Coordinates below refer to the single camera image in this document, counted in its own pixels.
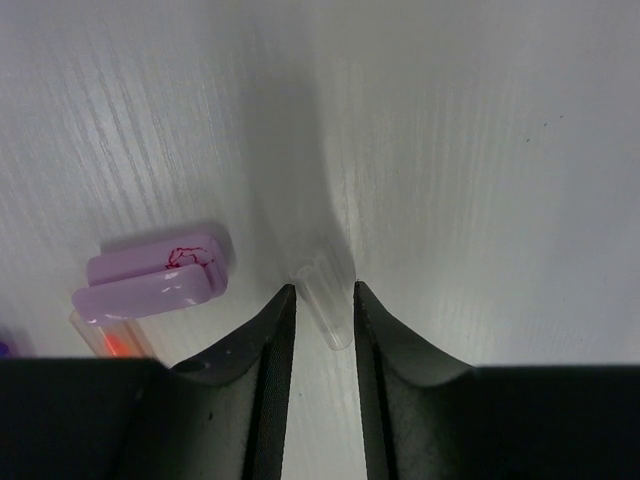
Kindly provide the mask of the dark purple pen cap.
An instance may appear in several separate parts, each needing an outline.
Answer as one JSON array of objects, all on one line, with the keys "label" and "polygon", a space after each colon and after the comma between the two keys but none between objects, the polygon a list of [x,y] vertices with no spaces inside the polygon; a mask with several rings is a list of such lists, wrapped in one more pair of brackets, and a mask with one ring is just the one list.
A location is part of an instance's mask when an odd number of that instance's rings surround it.
[{"label": "dark purple pen cap", "polygon": [[0,333],[0,357],[14,359],[20,356],[19,344],[11,331],[2,330]]}]

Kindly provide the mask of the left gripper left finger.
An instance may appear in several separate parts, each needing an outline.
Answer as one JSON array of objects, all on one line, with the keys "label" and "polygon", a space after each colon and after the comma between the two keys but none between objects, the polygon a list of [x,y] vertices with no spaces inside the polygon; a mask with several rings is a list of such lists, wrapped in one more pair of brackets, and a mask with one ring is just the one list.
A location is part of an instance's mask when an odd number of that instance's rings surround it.
[{"label": "left gripper left finger", "polygon": [[5,359],[5,479],[277,479],[296,292],[173,367],[151,358]]}]

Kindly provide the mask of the clear red pen cap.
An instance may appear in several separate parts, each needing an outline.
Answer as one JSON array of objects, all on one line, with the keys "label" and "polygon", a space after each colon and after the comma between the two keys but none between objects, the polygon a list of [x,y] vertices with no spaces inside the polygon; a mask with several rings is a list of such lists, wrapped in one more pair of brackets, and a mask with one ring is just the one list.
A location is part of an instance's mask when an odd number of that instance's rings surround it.
[{"label": "clear red pen cap", "polygon": [[350,307],[344,277],[331,252],[313,251],[293,269],[292,279],[328,347],[348,347],[353,339]]}]

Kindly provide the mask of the light purple pen cap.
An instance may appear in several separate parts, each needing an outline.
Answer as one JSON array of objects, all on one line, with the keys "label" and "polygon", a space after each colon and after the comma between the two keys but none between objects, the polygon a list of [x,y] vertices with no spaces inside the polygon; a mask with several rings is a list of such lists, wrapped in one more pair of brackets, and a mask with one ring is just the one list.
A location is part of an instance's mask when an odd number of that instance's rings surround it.
[{"label": "light purple pen cap", "polygon": [[86,279],[73,307],[107,326],[204,304],[226,291],[228,271],[216,239],[196,233],[93,257]]}]

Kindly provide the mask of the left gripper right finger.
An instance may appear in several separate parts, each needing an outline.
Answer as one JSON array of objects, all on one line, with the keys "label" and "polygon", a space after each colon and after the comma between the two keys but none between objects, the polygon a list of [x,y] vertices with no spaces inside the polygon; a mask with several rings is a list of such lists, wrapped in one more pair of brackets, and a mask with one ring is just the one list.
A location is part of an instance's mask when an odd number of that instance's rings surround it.
[{"label": "left gripper right finger", "polygon": [[474,367],[395,318],[364,282],[354,327],[371,479],[635,479],[635,366]]}]

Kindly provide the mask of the orange highlighter pen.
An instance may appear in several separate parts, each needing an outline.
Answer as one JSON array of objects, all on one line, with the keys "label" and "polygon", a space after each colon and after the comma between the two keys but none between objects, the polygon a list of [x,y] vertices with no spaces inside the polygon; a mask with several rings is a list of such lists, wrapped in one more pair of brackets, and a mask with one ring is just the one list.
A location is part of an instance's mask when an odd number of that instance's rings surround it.
[{"label": "orange highlighter pen", "polygon": [[71,313],[69,320],[96,357],[152,358],[156,356],[151,343],[134,320],[101,327],[85,322],[76,311]]}]

